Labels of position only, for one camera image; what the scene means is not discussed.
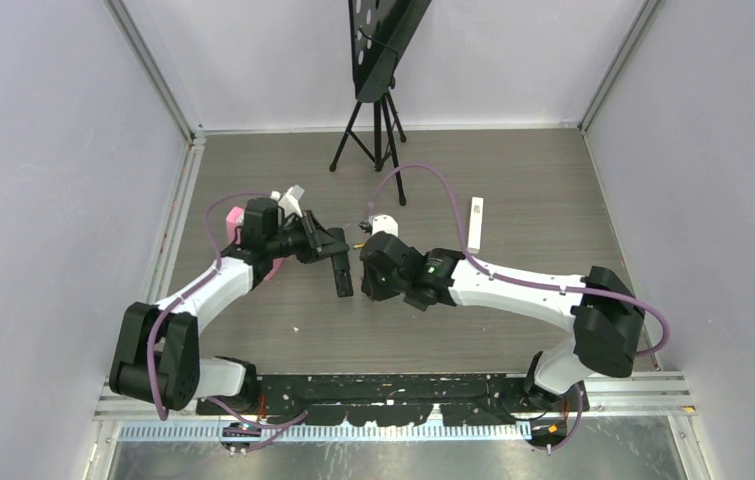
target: small white block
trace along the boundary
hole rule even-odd
[[[480,237],[483,234],[483,199],[471,198],[471,214],[468,217],[468,253],[480,251]]]

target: wooden floor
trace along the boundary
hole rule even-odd
[[[346,227],[349,243],[363,239],[357,223],[383,173],[373,171],[354,142],[330,173],[339,139],[338,133],[210,136],[171,290],[211,263],[203,211],[230,193],[301,185],[301,205],[325,227]],[[583,274],[603,265],[627,281],[576,130],[414,131],[399,152],[402,164],[429,163],[448,177],[466,220],[471,197],[485,198],[481,259],[551,274]],[[450,204],[438,181],[419,170],[405,171],[404,180],[409,204],[398,205],[392,184],[375,213],[393,215],[404,242],[422,252],[457,248]],[[222,245],[229,208],[222,205],[212,216]],[[355,253],[351,263],[357,295],[337,298],[329,261],[301,265],[287,259],[276,277],[234,302],[203,332],[204,356],[248,360],[264,373],[524,372],[537,351],[566,335],[539,320],[491,309],[435,306],[423,313],[399,297],[370,302],[359,294],[362,267]],[[647,362],[640,368],[648,368]]]

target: lavender wall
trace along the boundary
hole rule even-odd
[[[99,1],[0,1],[0,478],[79,478],[185,146]]]
[[[642,1],[436,0],[398,67],[401,120],[577,124]],[[347,0],[126,3],[193,124],[347,123]]]
[[[589,134],[718,478],[755,478],[755,2],[669,1]]]

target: tripod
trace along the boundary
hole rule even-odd
[[[394,88],[395,85],[395,79],[392,78],[391,83],[389,86],[391,88]],[[374,170],[375,171],[381,171],[383,170],[383,164],[386,163],[386,160],[389,159],[389,156],[392,157],[392,165],[394,165],[394,168],[398,168],[400,164],[398,163],[398,151],[395,147],[395,135],[394,135],[394,127],[398,127],[398,134],[400,135],[401,142],[406,142],[406,135],[403,133],[403,127],[401,126],[401,121],[398,118],[398,111],[395,109],[395,102],[392,101],[392,94],[389,93],[388,90],[386,90],[386,93],[380,97],[379,100],[374,102],[374,152],[368,150],[368,147],[365,146],[364,143],[362,143],[362,140],[359,139],[359,137],[356,136],[356,133],[353,131],[353,124],[356,121],[356,116],[359,114],[359,109],[362,107],[362,102],[358,101],[356,102],[356,106],[353,107],[353,113],[351,114],[350,120],[348,120],[348,126],[345,128],[345,133],[342,135],[342,141],[339,143],[339,148],[336,150],[336,156],[333,158],[333,163],[330,164],[330,171],[335,172],[336,171],[336,165],[339,163],[339,157],[342,156],[342,150],[345,148],[345,143],[348,141],[348,137],[353,137],[354,141],[362,148],[362,150],[365,152],[366,155],[368,155],[368,158],[371,159],[371,162],[374,163]],[[391,109],[392,112],[392,119],[394,121],[390,120],[389,118],[389,110]],[[386,148],[386,152],[383,153],[383,138],[381,134],[381,116],[382,119],[386,123],[386,134],[389,137],[389,145],[388,148]],[[398,202],[401,204],[401,206],[406,205],[406,195],[403,191],[403,179],[401,178],[401,172],[395,172],[395,181],[398,184]]]

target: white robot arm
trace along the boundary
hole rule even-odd
[[[362,291],[372,300],[404,294],[420,310],[437,303],[483,306],[538,318],[571,333],[551,350],[539,352],[524,384],[527,399],[550,408],[575,383],[592,373],[628,377],[633,370],[644,312],[602,297],[572,293],[600,288],[631,295],[618,277],[593,267],[589,275],[546,275],[482,262],[485,275],[462,252],[433,249],[421,254],[398,238],[397,223],[388,215],[363,225],[371,234],[360,251],[365,267]],[[540,290],[496,280],[494,272],[537,284],[559,286]]]
[[[248,201],[239,224],[239,243],[228,245],[202,275],[173,295],[152,305],[136,302],[124,321],[109,375],[110,388],[119,394],[153,402],[148,371],[147,342],[156,319],[167,312],[153,353],[159,397],[167,409],[181,410],[192,399],[212,395],[256,398],[255,367],[232,358],[199,355],[198,337],[224,308],[256,288],[276,258],[294,255],[301,263],[332,259],[339,297],[353,295],[350,263],[341,228],[324,229],[310,210],[302,210],[303,189]]]

